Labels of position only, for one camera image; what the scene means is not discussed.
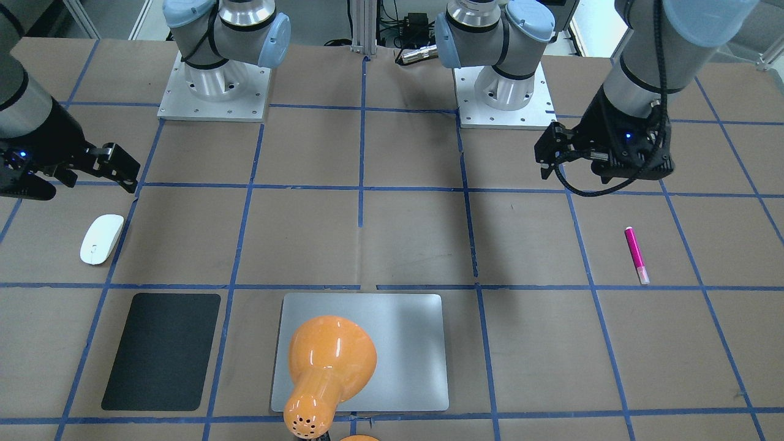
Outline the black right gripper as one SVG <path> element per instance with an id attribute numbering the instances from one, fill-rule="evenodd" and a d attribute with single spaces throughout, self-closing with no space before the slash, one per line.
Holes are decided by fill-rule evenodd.
<path id="1" fill-rule="evenodd" d="M 77 181 L 75 170 L 89 172 L 96 178 L 106 178 L 118 183 L 129 194 L 138 186 L 140 163 L 117 143 L 104 143 L 92 147 L 87 142 L 81 126 L 56 101 L 45 101 L 43 118 L 32 127 L 16 127 L 21 123 L 13 108 L 11 134 L 2 128 L 2 167 L 20 168 L 44 173 L 68 187 Z M 96 164 L 92 167 L 92 157 Z"/>

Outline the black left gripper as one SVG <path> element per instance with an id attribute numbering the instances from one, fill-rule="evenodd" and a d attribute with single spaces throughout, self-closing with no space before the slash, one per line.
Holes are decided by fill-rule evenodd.
<path id="1" fill-rule="evenodd" d="M 535 159 L 540 164 L 541 179 L 548 179 L 563 162 L 592 159 L 591 170 L 603 183 L 611 178 L 632 178 L 644 163 L 653 158 L 650 167 L 638 179 L 663 179 L 674 172 L 674 159 L 670 154 L 671 125 L 665 125 L 665 141 L 655 150 L 662 106 L 647 106 L 644 118 L 630 116 L 617 109 L 604 92 L 597 92 L 586 109 L 576 129 L 566 128 L 560 122 L 547 126 L 537 147 Z M 576 148 L 570 147 L 576 137 Z"/>

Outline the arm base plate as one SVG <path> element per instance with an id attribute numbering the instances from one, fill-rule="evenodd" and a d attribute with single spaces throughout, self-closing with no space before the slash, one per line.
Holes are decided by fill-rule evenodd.
<path id="1" fill-rule="evenodd" d="M 157 116 L 171 121 L 262 123 L 271 74 L 270 68 L 239 61 L 196 69 L 177 53 Z"/>
<path id="2" fill-rule="evenodd" d="M 524 80 L 491 66 L 454 68 L 453 75 L 463 129 L 545 129 L 557 120 L 541 64 Z"/>

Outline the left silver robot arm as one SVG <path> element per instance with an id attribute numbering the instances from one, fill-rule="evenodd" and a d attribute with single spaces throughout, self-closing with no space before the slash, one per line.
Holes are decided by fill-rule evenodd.
<path id="1" fill-rule="evenodd" d="M 617 1 L 632 34 L 579 124 L 549 123 L 535 143 L 541 178 L 560 165 L 590 161 L 603 184 L 657 181 L 674 172 L 670 153 L 670 100 L 741 29 L 755 1 Z M 481 67 L 475 92 L 492 108 L 516 111 L 529 103 L 535 70 L 556 30 L 556 18 L 538 1 L 451 1 L 434 22 L 440 62 L 447 68 Z"/>

